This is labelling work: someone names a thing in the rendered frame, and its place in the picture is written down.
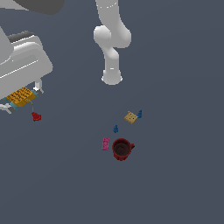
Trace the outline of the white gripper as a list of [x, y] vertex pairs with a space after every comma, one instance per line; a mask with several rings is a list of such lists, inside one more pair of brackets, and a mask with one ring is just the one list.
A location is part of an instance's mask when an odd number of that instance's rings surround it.
[[[53, 64], [43, 49], [38, 36], [22, 38], [13, 44], [10, 58], [0, 64], [0, 100], [35, 81], [33, 90], [41, 95], [42, 78], [53, 70]], [[0, 104], [0, 110], [11, 114], [9, 103]]]

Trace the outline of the orange box with teal ends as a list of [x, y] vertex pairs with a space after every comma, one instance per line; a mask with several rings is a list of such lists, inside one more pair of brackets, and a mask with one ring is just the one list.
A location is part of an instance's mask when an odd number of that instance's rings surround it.
[[25, 104], [30, 103], [33, 99], [38, 97], [35, 90], [30, 90], [27, 87], [22, 87], [16, 92], [9, 94], [3, 99], [8, 102], [14, 109], [23, 107]]

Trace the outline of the red fruit with green stem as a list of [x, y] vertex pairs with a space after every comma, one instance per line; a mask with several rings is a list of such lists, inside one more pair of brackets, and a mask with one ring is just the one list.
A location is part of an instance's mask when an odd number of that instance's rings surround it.
[[41, 120], [41, 115], [39, 115], [38, 113], [34, 112], [34, 107], [33, 107], [32, 101], [29, 100], [29, 103], [32, 105], [31, 115], [32, 115], [33, 121], [34, 122], [40, 121]]

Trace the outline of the pink gummy bear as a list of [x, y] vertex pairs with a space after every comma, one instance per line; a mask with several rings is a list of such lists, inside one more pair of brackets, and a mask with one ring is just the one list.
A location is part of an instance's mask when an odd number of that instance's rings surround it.
[[101, 149], [107, 151], [109, 149], [109, 138], [104, 137]]

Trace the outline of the dark red mug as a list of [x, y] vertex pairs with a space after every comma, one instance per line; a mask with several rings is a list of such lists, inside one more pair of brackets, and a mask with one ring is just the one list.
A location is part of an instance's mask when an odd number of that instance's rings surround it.
[[124, 161], [131, 153], [135, 145], [125, 138], [117, 138], [112, 144], [114, 157], [119, 161]]

